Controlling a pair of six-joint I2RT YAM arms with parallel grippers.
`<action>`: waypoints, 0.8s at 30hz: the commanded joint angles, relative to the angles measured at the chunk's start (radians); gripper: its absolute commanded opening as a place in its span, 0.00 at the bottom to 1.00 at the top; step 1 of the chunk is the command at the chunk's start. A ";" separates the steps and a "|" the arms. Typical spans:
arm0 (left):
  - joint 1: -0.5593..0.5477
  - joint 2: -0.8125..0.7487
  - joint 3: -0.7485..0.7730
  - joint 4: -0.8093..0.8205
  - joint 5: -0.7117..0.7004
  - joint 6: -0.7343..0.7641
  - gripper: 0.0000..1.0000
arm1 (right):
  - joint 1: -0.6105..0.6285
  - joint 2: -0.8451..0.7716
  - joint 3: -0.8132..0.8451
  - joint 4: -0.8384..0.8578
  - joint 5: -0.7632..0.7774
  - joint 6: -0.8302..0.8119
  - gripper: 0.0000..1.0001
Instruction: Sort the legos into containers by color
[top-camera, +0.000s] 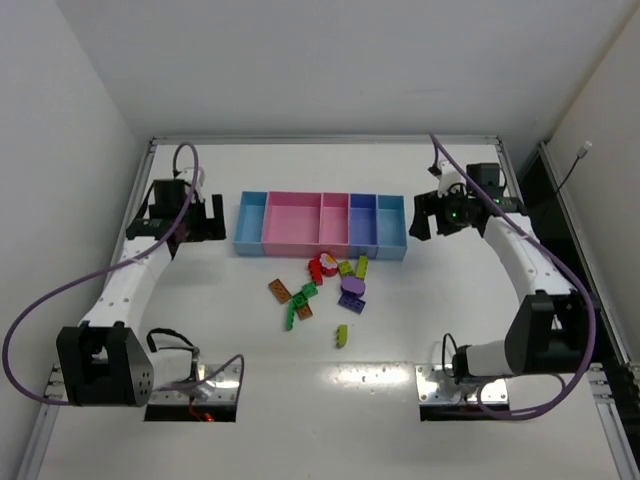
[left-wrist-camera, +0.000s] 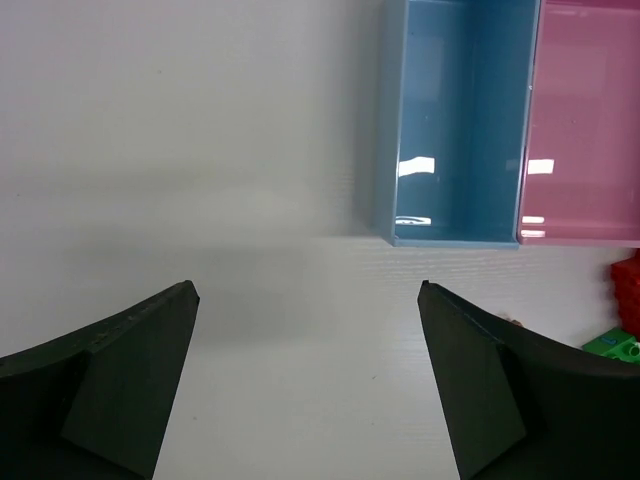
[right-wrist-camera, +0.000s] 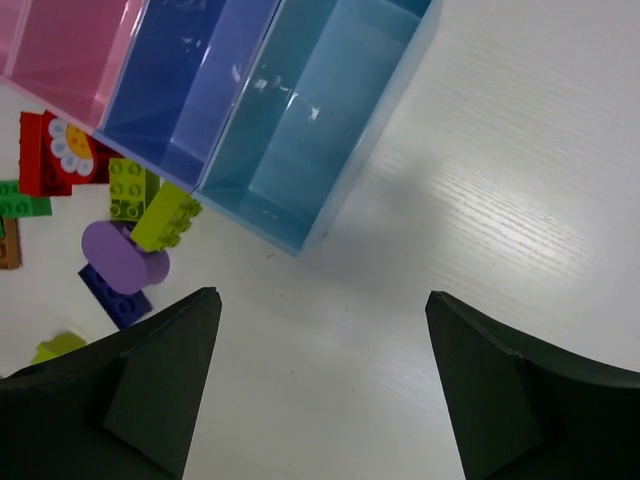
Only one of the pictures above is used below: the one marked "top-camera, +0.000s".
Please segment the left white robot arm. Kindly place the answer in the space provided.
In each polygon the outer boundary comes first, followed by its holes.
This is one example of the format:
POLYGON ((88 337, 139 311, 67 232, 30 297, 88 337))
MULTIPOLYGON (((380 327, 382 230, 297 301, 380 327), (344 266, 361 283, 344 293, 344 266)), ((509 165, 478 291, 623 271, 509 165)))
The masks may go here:
POLYGON ((64 327, 57 336, 71 405, 144 406, 158 390, 192 386, 197 347, 152 346, 140 338, 140 325, 179 246, 225 237, 222 195, 205 200, 183 179, 152 183, 126 230, 123 267, 79 325, 64 327))

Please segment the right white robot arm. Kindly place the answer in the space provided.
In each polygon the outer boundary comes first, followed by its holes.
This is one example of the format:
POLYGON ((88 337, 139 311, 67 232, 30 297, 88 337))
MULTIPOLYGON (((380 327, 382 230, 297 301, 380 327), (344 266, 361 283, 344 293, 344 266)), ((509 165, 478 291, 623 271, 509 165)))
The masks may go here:
POLYGON ((473 164, 466 169, 468 181, 445 163, 429 171, 438 188, 415 196, 410 236, 430 239, 431 219, 442 236, 475 229, 498 256, 520 303, 503 339, 456 347, 452 378, 459 384, 480 383, 577 371, 587 351, 586 302, 534 246, 530 218, 518 198, 506 195, 500 166, 473 164))

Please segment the lime square lego brick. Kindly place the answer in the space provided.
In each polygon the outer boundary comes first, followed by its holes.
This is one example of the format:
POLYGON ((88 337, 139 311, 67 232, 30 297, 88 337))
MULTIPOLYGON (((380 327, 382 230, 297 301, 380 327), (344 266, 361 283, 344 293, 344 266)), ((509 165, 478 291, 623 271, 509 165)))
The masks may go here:
POLYGON ((355 272, 349 261, 342 261, 338 264, 338 269, 342 277, 353 277, 355 272))

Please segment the lime long lego brick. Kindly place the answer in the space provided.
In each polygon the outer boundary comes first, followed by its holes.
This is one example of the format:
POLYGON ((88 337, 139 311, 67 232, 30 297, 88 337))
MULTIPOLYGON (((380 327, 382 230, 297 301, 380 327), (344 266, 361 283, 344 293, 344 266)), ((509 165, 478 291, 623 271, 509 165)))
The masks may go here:
POLYGON ((366 274, 368 271, 368 257, 365 255, 360 255, 357 261, 355 277, 364 280, 366 278, 366 274))

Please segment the long green lego brick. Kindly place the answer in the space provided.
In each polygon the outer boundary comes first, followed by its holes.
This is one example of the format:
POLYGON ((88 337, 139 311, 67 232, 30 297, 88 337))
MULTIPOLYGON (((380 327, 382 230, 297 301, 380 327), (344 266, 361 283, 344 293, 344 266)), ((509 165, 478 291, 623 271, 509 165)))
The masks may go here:
POLYGON ((291 331, 294 326, 297 308, 293 300, 288 303, 287 314, 285 317, 285 330, 291 331))

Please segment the orange lego plate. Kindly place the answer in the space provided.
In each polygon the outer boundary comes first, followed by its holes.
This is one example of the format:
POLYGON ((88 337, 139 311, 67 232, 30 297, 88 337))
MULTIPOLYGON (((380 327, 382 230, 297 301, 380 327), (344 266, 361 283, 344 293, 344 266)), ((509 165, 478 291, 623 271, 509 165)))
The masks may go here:
POLYGON ((306 320, 313 316, 312 309, 308 304, 298 307, 296 312, 299 320, 306 320))
POLYGON ((280 279, 275 279, 271 281, 268 284, 268 288, 280 304, 285 304, 289 302, 292 298, 291 293, 285 287, 285 285, 281 282, 280 279))

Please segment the lime curved lego brick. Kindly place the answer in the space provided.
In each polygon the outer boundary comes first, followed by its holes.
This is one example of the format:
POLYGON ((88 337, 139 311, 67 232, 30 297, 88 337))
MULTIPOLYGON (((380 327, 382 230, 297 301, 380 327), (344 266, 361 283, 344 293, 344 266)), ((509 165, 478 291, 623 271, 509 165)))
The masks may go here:
POLYGON ((339 325, 336 329, 336 347, 338 349, 343 348, 348 341, 348 326, 347 325, 339 325))

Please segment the green square lego brick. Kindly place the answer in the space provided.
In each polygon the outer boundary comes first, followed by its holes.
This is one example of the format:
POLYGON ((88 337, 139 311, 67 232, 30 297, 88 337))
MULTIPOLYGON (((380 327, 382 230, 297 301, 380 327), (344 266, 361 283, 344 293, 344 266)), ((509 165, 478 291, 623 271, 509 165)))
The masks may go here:
POLYGON ((313 282, 309 282, 302 286, 301 292, 307 299, 310 299, 318 294, 318 289, 313 282))

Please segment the lilac oval lego piece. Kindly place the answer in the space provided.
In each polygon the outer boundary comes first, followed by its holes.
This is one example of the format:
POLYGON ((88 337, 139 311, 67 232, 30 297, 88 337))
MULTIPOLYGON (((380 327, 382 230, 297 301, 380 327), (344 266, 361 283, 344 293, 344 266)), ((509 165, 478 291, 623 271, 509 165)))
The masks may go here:
POLYGON ((365 282, 355 276, 345 276, 341 279, 341 290, 346 295, 360 298, 366 291, 365 282))

